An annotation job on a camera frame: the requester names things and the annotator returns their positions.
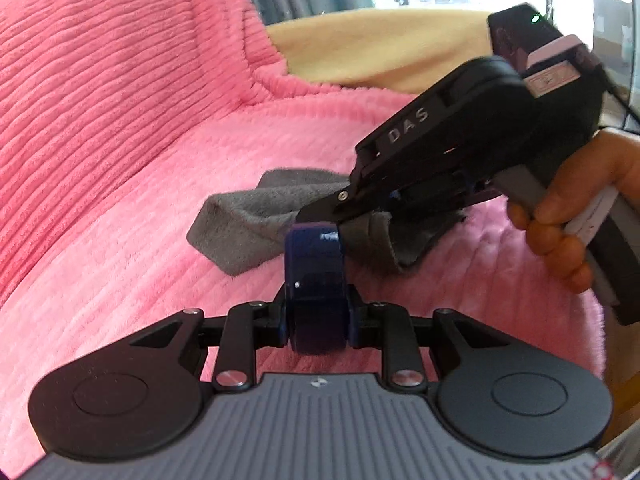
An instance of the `white trigger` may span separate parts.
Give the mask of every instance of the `white trigger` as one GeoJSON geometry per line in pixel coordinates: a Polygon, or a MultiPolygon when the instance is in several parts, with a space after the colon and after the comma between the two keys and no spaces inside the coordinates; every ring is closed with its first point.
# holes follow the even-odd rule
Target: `white trigger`
{"type": "Polygon", "coordinates": [[[576,235],[585,246],[589,245],[611,211],[617,197],[618,190],[613,186],[607,186],[583,212],[564,227],[564,232],[576,235]]]}

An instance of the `yellow fabric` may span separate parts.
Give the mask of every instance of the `yellow fabric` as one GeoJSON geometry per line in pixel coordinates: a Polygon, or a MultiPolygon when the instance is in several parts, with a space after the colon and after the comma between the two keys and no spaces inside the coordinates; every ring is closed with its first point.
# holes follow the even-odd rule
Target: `yellow fabric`
{"type": "Polygon", "coordinates": [[[361,9],[267,27],[289,73],[315,83],[418,94],[491,54],[487,12],[361,9]]]}

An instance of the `human hand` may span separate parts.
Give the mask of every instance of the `human hand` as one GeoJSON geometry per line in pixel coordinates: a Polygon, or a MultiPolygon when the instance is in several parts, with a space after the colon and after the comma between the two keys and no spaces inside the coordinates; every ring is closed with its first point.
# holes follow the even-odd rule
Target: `human hand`
{"type": "Polygon", "coordinates": [[[565,235],[561,226],[610,184],[640,210],[640,137],[606,128],[560,166],[533,219],[518,204],[507,206],[511,223],[526,230],[533,253],[576,294],[590,288],[593,275],[584,261],[583,243],[565,235]]]}

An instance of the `device handle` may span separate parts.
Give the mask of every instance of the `device handle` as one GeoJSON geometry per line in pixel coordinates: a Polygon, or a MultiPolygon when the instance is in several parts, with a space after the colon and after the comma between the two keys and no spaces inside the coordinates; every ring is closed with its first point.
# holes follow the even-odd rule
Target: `device handle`
{"type": "MultiPolygon", "coordinates": [[[[494,186],[529,212],[546,193],[526,166],[497,173],[494,186]]],[[[602,305],[612,307],[618,322],[640,321],[640,215],[617,195],[596,232],[583,238],[586,261],[593,271],[592,289],[602,305]]]]}

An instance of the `blue object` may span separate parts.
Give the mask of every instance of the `blue object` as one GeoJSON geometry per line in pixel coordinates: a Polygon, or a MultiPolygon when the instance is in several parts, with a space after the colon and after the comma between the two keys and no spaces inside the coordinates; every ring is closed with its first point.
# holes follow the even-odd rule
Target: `blue object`
{"type": "Polygon", "coordinates": [[[349,300],[335,224],[294,224],[285,238],[284,275],[291,347],[322,355],[344,349],[349,300]]]}

